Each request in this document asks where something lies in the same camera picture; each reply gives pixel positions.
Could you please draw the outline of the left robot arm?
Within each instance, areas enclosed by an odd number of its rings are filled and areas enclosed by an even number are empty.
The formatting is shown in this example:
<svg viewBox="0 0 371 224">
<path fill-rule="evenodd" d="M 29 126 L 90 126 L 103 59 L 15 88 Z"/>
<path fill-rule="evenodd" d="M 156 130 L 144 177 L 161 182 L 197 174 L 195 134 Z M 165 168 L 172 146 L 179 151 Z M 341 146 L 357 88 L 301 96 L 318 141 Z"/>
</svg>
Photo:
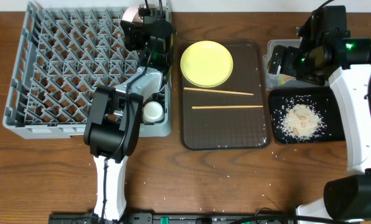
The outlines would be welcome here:
<svg viewBox="0 0 371 224">
<path fill-rule="evenodd" d="M 90 223 L 119 223 L 126 209 L 126 163 L 141 127 L 151 136 L 171 132 L 168 96 L 174 61 L 171 9 L 144 3 L 125 10 L 120 22 L 126 50 L 136 51 L 135 74 L 114 87 L 95 90 L 83 141 L 97 170 L 97 201 Z"/>
</svg>

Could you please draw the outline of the wrapper waste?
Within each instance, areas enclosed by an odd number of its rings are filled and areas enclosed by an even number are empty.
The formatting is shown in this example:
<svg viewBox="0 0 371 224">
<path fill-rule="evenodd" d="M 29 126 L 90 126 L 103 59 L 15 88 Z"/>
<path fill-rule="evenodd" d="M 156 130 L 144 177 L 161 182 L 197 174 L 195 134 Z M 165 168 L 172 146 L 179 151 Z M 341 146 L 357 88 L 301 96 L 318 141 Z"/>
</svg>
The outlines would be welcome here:
<svg viewBox="0 0 371 224">
<path fill-rule="evenodd" d="M 278 85 L 283 86 L 286 82 L 294 80 L 295 78 L 289 75 L 283 75 L 279 74 L 278 75 Z"/>
</svg>

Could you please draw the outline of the yellow plate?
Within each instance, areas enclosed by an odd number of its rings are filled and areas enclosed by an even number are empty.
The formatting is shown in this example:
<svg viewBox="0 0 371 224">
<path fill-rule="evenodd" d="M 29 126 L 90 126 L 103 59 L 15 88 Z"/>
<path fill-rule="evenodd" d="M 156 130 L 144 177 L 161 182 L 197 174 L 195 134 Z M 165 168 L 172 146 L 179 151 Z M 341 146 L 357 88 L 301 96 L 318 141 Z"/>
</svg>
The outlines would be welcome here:
<svg viewBox="0 0 371 224">
<path fill-rule="evenodd" d="M 213 88 L 232 74 L 233 57 L 222 44 L 203 40 L 185 49 L 180 60 L 185 79 L 195 86 Z"/>
</svg>

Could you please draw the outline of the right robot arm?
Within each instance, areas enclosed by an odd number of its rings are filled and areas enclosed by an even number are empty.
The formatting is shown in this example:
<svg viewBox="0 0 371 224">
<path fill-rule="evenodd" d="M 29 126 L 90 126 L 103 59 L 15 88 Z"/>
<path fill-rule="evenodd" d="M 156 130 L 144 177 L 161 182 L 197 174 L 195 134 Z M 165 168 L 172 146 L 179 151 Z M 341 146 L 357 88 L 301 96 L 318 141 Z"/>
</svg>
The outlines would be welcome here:
<svg viewBox="0 0 371 224">
<path fill-rule="evenodd" d="M 278 45 L 268 72 L 328 84 L 347 144 L 347 177 L 328 182 L 322 198 L 296 208 L 293 223 L 371 220 L 371 39 L 353 38 L 344 6 L 326 1 L 298 27 L 299 47 Z"/>
</svg>

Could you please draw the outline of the white pink-rimmed bowl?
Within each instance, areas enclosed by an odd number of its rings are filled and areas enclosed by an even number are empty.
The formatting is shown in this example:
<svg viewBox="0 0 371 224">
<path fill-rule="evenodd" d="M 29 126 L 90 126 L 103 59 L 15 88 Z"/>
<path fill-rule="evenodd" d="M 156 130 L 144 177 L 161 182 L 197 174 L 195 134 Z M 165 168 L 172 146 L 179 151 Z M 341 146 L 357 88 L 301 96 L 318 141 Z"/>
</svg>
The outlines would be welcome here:
<svg viewBox="0 0 371 224">
<path fill-rule="evenodd" d="M 139 6 L 130 6 L 128 7 L 122 17 L 122 21 L 126 22 L 137 22 L 137 23 L 143 23 L 144 19 L 139 16 Z"/>
</svg>

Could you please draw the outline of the white paper cup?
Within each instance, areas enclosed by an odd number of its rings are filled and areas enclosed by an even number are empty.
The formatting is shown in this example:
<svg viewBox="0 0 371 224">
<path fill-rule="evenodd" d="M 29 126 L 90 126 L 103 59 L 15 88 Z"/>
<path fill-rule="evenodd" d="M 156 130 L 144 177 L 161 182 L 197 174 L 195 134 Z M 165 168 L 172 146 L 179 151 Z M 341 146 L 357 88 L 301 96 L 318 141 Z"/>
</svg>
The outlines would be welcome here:
<svg viewBox="0 0 371 224">
<path fill-rule="evenodd" d="M 164 120 L 164 109 L 160 103 L 150 101 L 143 108 L 143 121 L 146 124 L 161 123 Z"/>
</svg>

